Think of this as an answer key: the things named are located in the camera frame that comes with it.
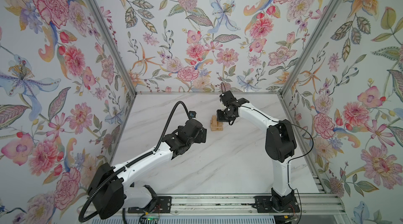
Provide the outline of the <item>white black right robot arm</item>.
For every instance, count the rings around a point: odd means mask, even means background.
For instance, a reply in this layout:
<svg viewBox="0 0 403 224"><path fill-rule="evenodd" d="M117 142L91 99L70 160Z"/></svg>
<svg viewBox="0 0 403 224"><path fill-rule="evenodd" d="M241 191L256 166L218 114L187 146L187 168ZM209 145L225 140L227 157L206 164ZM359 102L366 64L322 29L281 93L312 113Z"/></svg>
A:
<svg viewBox="0 0 403 224"><path fill-rule="evenodd" d="M253 106L247 99L236 99L231 91L220 96L223 109L217 110L217 121L232 125L243 118L266 134L265 151L273 163L273 187L269 196L255 196L259 213L298 213L301 211L295 190L290 185L289 162L297 148L292 124L275 119Z"/></svg>

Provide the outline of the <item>wood arch block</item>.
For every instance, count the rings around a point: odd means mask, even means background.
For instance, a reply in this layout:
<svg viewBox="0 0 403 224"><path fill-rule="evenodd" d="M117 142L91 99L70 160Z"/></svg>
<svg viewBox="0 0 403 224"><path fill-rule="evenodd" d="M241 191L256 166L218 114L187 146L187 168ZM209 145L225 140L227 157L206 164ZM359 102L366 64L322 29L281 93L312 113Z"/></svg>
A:
<svg viewBox="0 0 403 224"><path fill-rule="evenodd" d="M223 131L224 129L222 127L211 127L211 131Z"/></svg>

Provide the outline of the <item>numbered long wood block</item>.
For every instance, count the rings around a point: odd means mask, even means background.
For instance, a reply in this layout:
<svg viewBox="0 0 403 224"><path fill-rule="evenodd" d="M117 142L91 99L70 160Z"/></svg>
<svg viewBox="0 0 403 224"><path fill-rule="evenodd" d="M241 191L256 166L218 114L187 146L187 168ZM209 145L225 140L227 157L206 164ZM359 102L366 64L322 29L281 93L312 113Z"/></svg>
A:
<svg viewBox="0 0 403 224"><path fill-rule="evenodd" d="M217 122L217 125L214 125L211 123L211 127L222 127L223 128L223 123L222 122Z"/></svg>

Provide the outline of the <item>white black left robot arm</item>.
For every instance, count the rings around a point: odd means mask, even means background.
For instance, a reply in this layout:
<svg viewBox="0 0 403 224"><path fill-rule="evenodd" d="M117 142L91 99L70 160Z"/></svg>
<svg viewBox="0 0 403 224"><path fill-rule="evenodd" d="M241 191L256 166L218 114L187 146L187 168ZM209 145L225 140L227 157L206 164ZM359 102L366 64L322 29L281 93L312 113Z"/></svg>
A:
<svg viewBox="0 0 403 224"><path fill-rule="evenodd" d="M149 186L133 187L140 176L186 153L193 144L205 143L207 130L195 119L186 121L171 134L163 136L155 148L121 164L102 164L88 188L88 199L78 220L85 223L95 216L108 219L119 210L138 209L151 213L158 205L158 195Z"/></svg>

